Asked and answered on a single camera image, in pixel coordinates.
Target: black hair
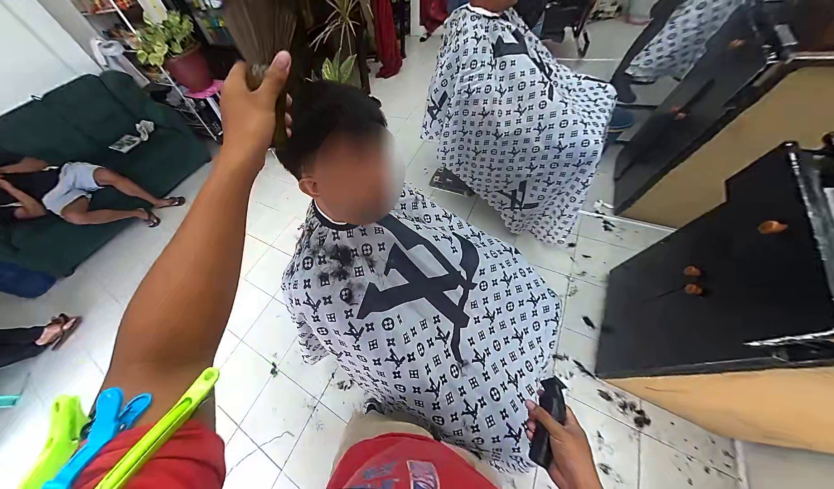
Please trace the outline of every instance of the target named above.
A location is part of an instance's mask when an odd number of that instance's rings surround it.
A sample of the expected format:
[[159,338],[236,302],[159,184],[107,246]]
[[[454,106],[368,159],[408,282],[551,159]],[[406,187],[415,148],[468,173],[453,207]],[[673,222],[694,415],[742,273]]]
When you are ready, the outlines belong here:
[[292,136],[277,152],[278,160],[294,177],[332,134],[363,138],[386,127],[377,99],[344,83],[319,80],[303,83],[293,97]]

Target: green sofa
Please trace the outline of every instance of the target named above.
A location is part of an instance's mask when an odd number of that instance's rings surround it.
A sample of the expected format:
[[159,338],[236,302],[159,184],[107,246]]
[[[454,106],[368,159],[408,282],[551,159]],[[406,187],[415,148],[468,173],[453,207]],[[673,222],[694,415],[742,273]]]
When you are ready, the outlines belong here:
[[[124,154],[109,145],[135,124],[154,123],[150,139]],[[0,154],[40,158],[60,165],[83,161],[110,168],[164,196],[211,159],[205,144],[169,107],[150,99],[120,72],[84,75],[0,116]],[[113,188],[94,194],[91,209],[150,207]],[[130,224],[71,225],[49,214],[0,226],[0,260],[64,277]]]

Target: seated person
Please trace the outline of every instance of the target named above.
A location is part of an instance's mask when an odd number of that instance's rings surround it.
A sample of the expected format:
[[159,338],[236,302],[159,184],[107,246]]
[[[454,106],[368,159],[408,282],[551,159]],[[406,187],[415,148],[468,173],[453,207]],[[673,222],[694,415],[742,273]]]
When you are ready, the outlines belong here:
[[402,184],[378,104],[306,83],[278,157],[313,198],[284,302],[303,360],[506,471],[527,471],[523,403],[555,352],[561,304],[512,246]]
[[88,211],[91,193],[107,185],[157,209],[186,202],[184,197],[156,198],[128,178],[95,164],[64,163],[57,168],[33,157],[9,156],[0,158],[0,224],[43,217],[46,209],[75,225],[101,225],[129,217],[142,219],[148,227],[160,224],[160,218],[145,209]]
[[471,0],[447,19],[422,137],[512,232],[560,244],[592,183],[616,90],[557,62],[516,3]]

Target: patterned barber cape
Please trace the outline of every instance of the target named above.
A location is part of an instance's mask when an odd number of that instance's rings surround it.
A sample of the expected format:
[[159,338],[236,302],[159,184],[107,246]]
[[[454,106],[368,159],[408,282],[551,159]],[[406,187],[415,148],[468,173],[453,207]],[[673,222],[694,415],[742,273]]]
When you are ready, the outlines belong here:
[[467,5],[447,20],[423,135],[513,232],[561,244],[592,183],[616,100],[559,64],[519,15]]
[[405,187],[373,225],[314,205],[284,272],[303,360],[507,471],[526,471],[524,402],[555,351],[561,305],[513,248]]
[[641,82],[684,77],[706,52],[706,42],[747,0],[685,0],[641,50],[626,73]]

